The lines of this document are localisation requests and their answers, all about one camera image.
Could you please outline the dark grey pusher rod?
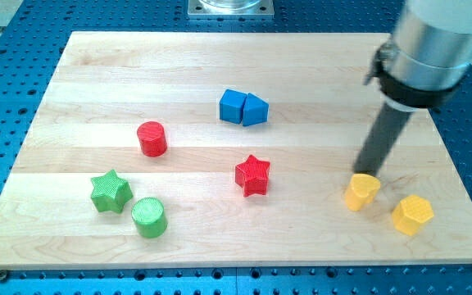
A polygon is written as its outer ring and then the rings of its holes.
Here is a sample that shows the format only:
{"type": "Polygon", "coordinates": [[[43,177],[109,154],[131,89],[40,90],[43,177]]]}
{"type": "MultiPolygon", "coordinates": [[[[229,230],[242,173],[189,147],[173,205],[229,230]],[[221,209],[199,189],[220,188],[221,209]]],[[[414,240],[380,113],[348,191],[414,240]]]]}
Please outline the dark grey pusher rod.
{"type": "Polygon", "coordinates": [[[411,112],[384,103],[356,157],[353,171],[376,176],[410,117],[411,112]]]}

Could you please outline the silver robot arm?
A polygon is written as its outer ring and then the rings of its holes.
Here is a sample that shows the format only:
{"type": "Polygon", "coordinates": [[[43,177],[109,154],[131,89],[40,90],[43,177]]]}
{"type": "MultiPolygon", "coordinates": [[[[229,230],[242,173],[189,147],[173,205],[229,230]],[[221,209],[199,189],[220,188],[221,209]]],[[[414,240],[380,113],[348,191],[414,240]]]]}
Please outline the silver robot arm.
{"type": "Polygon", "coordinates": [[[353,170],[377,175],[411,115],[449,101],[472,62],[472,1],[407,0],[364,82],[379,81],[384,103],[353,170]]]}

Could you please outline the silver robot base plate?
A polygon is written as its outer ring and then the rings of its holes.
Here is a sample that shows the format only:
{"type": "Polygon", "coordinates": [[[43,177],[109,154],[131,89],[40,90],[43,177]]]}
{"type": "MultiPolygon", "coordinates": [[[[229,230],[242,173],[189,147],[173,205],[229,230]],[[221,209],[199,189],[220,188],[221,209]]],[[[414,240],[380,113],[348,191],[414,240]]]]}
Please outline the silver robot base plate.
{"type": "Polygon", "coordinates": [[[192,19],[273,18],[273,0],[188,0],[192,19]]]}

